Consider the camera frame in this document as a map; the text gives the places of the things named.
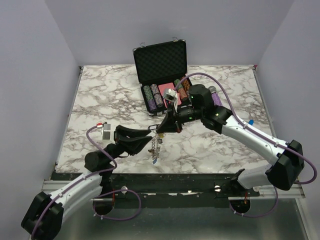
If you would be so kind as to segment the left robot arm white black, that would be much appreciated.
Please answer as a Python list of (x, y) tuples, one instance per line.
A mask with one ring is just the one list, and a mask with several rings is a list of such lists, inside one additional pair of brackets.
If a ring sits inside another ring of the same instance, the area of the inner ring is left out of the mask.
[(118, 125), (113, 134), (114, 143), (102, 148), (90, 137), (92, 131), (101, 128), (103, 124), (99, 123), (86, 132), (87, 139), (97, 148), (85, 156), (86, 172), (51, 193), (42, 191), (34, 197), (21, 222), (32, 240), (53, 240), (67, 218), (91, 199), (110, 196), (114, 203), (115, 195), (122, 192), (110, 182), (113, 170), (118, 167), (115, 159), (123, 153), (138, 154), (152, 140), (149, 129)]

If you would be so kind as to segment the silver disc keyring holder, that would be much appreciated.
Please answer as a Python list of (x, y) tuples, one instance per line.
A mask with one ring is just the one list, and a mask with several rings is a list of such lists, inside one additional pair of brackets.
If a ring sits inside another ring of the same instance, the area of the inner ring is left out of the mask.
[(161, 148), (160, 144), (163, 143), (164, 136), (165, 135), (163, 133), (156, 133), (151, 140), (151, 149), (148, 151), (151, 153), (152, 161), (159, 158)]

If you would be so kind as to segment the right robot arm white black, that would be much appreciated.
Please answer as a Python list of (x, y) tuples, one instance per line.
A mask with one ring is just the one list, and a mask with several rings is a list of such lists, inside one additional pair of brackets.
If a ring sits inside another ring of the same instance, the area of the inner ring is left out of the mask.
[(286, 143), (249, 126), (230, 109), (216, 105), (210, 89), (202, 84), (189, 88), (190, 106), (178, 107), (178, 93), (170, 88), (165, 89), (164, 99), (167, 112), (156, 129), (158, 134), (180, 133), (183, 124), (200, 120), (207, 129), (237, 140), (267, 160), (266, 165), (241, 169), (230, 179), (228, 186), (236, 196), (266, 185), (288, 191), (305, 166), (299, 142)]

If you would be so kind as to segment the key with black tag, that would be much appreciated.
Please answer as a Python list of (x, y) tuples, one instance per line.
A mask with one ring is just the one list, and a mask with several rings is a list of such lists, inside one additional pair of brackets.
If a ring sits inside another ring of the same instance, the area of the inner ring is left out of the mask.
[(150, 125), (147, 129), (150, 131), (156, 131), (158, 127), (159, 127), (158, 124), (153, 124), (153, 125)]

